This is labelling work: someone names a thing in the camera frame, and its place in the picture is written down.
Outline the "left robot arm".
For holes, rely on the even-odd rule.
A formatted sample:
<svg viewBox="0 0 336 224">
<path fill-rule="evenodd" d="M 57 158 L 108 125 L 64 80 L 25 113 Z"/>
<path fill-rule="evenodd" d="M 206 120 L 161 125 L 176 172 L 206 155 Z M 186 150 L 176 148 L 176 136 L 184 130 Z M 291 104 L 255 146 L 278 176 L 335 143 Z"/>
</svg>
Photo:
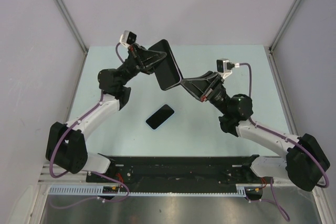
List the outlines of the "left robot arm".
<svg viewBox="0 0 336 224">
<path fill-rule="evenodd" d="M 86 141 L 108 117 L 128 103 L 131 88 L 126 86 L 127 82 L 139 73 L 152 74 L 166 56 L 164 51 L 149 50 L 132 44 L 128 47 L 128 57 L 121 66 L 103 69 L 98 73 L 101 94 L 97 104 L 73 120 L 55 122 L 50 127 L 46 158 L 51 177 L 59 178 L 53 171 L 53 165 L 57 165 L 65 173 L 97 173 L 105 182 L 115 178 L 116 169 L 110 165 L 110 159 L 98 153 L 89 153 Z"/>
</svg>

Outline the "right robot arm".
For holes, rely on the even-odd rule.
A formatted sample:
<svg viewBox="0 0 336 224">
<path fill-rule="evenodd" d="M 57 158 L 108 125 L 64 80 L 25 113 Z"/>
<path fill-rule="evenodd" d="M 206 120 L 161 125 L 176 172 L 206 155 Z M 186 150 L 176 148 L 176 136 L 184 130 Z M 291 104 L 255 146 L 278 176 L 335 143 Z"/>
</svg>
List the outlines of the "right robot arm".
<svg viewBox="0 0 336 224">
<path fill-rule="evenodd" d="M 195 99 L 208 101 L 222 113 L 218 119 L 223 132 L 258 143 L 283 158 L 285 173 L 280 177 L 305 191 L 329 187 L 326 172 L 330 162 L 314 136 L 291 135 L 255 122 L 251 118 L 251 97 L 245 94 L 230 97 L 223 76 L 218 72 L 209 71 L 200 77 L 183 79 L 181 85 Z"/>
</svg>

